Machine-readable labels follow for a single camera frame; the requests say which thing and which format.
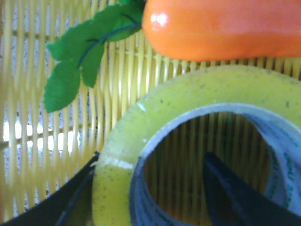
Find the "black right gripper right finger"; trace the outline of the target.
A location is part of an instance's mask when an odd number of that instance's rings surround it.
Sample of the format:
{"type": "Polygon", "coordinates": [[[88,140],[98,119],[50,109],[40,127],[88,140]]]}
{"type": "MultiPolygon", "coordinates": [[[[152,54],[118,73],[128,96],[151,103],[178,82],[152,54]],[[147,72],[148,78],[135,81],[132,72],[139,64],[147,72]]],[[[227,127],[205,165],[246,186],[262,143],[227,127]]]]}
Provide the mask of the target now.
{"type": "Polygon", "coordinates": [[[203,181],[213,226],[299,226],[301,218],[255,191],[214,153],[205,153],[203,181]]]}

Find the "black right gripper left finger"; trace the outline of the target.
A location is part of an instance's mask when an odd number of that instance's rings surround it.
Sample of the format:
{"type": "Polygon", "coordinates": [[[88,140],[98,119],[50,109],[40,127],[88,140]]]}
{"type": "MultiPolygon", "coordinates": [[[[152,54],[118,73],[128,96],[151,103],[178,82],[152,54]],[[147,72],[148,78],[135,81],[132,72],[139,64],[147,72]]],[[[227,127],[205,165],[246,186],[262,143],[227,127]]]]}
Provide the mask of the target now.
{"type": "Polygon", "coordinates": [[[47,199],[3,226],[86,226],[92,218],[91,198],[95,152],[85,166],[47,199]]]}

